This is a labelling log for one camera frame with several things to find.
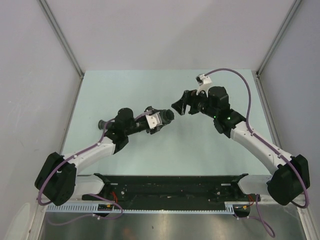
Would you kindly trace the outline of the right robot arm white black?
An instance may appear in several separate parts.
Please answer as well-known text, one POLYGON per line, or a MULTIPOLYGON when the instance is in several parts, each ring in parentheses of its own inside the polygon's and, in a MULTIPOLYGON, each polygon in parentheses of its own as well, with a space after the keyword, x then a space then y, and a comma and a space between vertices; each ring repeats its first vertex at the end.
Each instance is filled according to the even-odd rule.
POLYGON ((190 107, 189 114, 202 113, 213 119, 215 129, 239 143, 253 154, 269 171, 269 175, 249 175, 240 178, 230 188, 231 196, 242 201, 249 194, 268 195, 278 204, 293 203, 300 194, 309 198, 310 174, 307 159, 293 156, 267 141, 249 125, 247 118, 233 110, 224 87, 214 86, 208 93, 186 90, 172 108, 181 116, 190 107))

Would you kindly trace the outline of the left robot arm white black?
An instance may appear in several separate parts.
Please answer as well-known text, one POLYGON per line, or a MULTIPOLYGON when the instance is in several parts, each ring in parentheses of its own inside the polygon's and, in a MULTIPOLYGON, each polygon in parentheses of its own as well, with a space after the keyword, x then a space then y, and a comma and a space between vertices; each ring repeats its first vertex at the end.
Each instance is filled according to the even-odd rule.
POLYGON ((121 108, 114 118, 100 120, 98 128, 102 135, 96 143, 74 153, 48 155, 34 183, 38 189, 38 204, 61 206, 72 197, 91 194, 100 200, 107 199, 111 188, 101 177, 96 174, 80 176, 79 173, 121 151, 129 143, 130 135, 143 131, 155 134, 173 119, 174 113, 170 109, 149 106, 137 117, 130 108, 121 108))

